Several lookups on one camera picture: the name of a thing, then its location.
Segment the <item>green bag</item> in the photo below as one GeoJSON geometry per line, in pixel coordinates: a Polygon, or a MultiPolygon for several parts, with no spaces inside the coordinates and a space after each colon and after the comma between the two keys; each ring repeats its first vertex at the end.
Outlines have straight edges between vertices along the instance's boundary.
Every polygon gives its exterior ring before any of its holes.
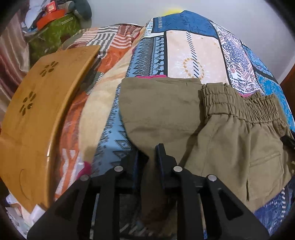
{"type": "Polygon", "coordinates": [[[40,57],[54,53],[61,44],[81,29],[80,22],[73,13],[46,24],[39,33],[26,38],[30,49],[31,67],[40,57]]]}

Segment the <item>white paper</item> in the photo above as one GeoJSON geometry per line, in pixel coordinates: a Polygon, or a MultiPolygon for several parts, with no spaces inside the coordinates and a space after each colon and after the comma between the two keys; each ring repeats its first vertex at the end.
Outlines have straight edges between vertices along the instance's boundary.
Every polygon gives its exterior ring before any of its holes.
{"type": "Polygon", "coordinates": [[[39,218],[45,213],[45,211],[38,205],[34,207],[30,219],[32,220],[32,223],[35,224],[39,220],[39,218]]]}
{"type": "Polygon", "coordinates": [[[21,205],[22,209],[22,218],[24,219],[25,224],[27,224],[30,228],[34,225],[30,216],[31,214],[21,205]]]}
{"type": "Polygon", "coordinates": [[[14,203],[18,203],[17,199],[11,193],[9,193],[8,196],[6,197],[6,202],[10,205],[14,203]]]}
{"type": "Polygon", "coordinates": [[[30,7],[24,20],[27,28],[29,29],[42,8],[50,3],[50,0],[30,0],[30,7]]]}
{"type": "Polygon", "coordinates": [[[9,212],[9,215],[15,220],[14,223],[17,224],[17,226],[19,227],[17,228],[19,232],[23,233],[23,235],[27,235],[30,227],[25,224],[24,219],[17,215],[13,207],[6,207],[6,210],[9,212]]]}

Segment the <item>pants pocket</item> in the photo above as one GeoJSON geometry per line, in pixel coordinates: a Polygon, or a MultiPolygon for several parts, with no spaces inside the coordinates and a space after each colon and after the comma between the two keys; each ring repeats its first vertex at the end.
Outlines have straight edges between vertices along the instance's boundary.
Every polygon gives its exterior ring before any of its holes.
{"type": "Polygon", "coordinates": [[[280,152],[251,162],[248,175],[248,199],[254,200],[269,195],[279,183],[283,173],[280,152]]]}

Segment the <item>brown fabric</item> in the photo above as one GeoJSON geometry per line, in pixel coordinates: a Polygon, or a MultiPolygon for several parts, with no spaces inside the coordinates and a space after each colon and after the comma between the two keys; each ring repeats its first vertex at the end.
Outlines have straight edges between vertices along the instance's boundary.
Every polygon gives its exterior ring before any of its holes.
{"type": "Polygon", "coordinates": [[[274,95],[245,99],[222,83],[125,78],[119,109],[128,138],[150,159],[141,186],[142,219],[150,226],[167,217],[154,161],[159,143],[191,173],[215,174],[251,211],[291,179],[293,154],[280,141],[291,133],[274,95]]]}

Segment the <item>yellow object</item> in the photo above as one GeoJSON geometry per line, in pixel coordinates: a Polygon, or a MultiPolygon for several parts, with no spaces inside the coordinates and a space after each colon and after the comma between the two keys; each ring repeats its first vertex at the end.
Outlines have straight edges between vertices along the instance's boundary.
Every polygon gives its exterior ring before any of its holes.
{"type": "Polygon", "coordinates": [[[0,176],[19,203],[32,212],[53,201],[56,143],[61,124],[99,46],[41,57],[17,88],[0,135],[0,176]]]}
{"type": "Polygon", "coordinates": [[[183,11],[183,9],[180,9],[180,8],[171,8],[171,9],[167,10],[166,12],[164,12],[163,16],[174,14],[174,13],[181,13],[182,11],[183,11]]]}

